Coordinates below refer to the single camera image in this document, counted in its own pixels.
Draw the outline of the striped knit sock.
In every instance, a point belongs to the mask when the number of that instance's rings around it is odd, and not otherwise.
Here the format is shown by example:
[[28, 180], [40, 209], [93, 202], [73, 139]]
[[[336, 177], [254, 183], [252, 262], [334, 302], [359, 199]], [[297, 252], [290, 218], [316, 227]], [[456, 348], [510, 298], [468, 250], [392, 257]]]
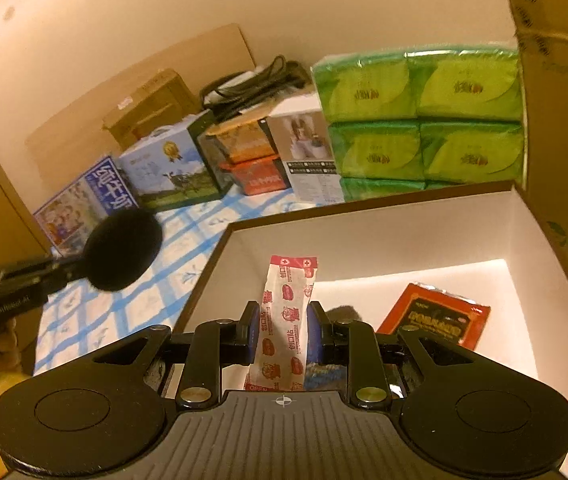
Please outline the striped knit sock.
[[[361, 321], [361, 315], [350, 304], [334, 307], [325, 311], [327, 318], [332, 322]], [[305, 388], [315, 390], [346, 390], [346, 367], [337, 364], [320, 364], [312, 361], [311, 347], [308, 347], [307, 366], [305, 367]]]

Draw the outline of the red black foil packet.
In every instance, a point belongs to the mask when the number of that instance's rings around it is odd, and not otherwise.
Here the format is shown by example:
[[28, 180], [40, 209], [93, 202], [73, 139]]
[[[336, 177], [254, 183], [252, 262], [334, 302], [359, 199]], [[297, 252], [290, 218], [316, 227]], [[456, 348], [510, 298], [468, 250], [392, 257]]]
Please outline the red black foil packet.
[[413, 326], [459, 346], [475, 350], [491, 308], [433, 286], [410, 283], [377, 328], [391, 335]]

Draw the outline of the black round fluffy item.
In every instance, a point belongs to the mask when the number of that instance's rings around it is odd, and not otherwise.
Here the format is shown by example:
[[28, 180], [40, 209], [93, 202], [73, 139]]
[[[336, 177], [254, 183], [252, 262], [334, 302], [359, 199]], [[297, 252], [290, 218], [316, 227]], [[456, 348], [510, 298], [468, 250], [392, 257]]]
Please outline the black round fluffy item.
[[86, 278], [103, 292], [127, 288], [155, 261], [162, 242], [162, 226], [151, 211], [116, 211], [93, 229], [84, 245]]

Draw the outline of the blue milk carton box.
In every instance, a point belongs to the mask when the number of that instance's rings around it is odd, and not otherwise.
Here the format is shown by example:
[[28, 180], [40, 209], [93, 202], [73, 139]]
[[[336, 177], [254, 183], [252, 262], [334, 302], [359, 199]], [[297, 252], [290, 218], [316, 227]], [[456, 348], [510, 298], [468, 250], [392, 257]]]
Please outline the blue milk carton box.
[[60, 256], [81, 252], [98, 224], [135, 197], [111, 156], [105, 156], [34, 212], [34, 218]]

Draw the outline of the blue checked bed sheet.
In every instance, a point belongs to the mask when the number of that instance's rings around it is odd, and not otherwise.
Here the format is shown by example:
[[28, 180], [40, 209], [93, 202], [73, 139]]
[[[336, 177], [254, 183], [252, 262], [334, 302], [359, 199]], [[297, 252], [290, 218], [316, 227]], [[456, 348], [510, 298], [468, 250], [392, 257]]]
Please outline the blue checked bed sheet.
[[106, 287], [73, 281], [49, 296], [38, 329], [40, 374], [150, 325], [172, 327], [226, 229], [233, 223], [313, 207], [292, 190], [245, 195], [159, 212], [161, 247], [135, 278]]

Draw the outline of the brown open storage box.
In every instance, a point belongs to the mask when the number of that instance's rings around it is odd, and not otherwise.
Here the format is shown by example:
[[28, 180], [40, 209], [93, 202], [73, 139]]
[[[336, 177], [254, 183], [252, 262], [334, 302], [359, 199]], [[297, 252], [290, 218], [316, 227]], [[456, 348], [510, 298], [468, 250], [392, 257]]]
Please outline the brown open storage box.
[[411, 283], [485, 304], [480, 354], [568, 399], [568, 262], [508, 182], [463, 185], [230, 224], [175, 323], [237, 318], [273, 256], [319, 262], [313, 296], [384, 321]]

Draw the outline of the milk box with cow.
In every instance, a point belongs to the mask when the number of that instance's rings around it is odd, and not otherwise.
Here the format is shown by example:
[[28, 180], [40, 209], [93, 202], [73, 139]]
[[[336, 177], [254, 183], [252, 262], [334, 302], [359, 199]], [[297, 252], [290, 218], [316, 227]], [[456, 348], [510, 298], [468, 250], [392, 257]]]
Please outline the milk box with cow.
[[161, 126], [118, 158], [140, 206], [165, 211], [219, 200], [232, 187], [220, 169], [221, 154], [205, 143], [209, 110]]

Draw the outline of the stacked orange snack boxes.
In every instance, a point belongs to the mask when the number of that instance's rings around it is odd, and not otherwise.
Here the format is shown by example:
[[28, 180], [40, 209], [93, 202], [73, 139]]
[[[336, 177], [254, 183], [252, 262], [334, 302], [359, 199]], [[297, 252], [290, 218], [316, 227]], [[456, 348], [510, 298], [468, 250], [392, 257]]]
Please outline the stacked orange snack boxes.
[[205, 137], [222, 155], [218, 167], [247, 196], [290, 187], [267, 118], [244, 114], [210, 127]]

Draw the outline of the small white product box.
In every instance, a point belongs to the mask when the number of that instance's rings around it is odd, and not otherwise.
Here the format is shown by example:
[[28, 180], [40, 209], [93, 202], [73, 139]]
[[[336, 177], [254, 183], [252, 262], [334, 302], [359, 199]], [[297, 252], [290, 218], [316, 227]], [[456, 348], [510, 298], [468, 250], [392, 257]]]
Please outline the small white product box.
[[316, 205], [345, 201], [315, 91], [283, 99], [267, 116], [267, 126], [297, 200]]

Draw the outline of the green tissue pack bundle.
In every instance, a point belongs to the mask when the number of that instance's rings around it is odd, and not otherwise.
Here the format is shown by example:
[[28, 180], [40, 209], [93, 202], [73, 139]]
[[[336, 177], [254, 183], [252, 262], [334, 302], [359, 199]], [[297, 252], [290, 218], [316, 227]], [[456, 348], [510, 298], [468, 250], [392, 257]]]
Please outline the green tissue pack bundle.
[[333, 55], [312, 69], [343, 197], [525, 179], [518, 53], [443, 46]]

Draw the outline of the brown cardboard box at back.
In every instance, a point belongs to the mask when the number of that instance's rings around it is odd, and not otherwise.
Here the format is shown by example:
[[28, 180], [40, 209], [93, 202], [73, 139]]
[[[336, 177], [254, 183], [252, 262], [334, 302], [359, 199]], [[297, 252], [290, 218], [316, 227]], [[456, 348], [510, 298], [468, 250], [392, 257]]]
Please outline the brown cardboard box at back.
[[167, 68], [124, 98], [102, 120], [122, 150], [162, 126], [174, 125], [200, 112], [201, 105], [183, 78]]

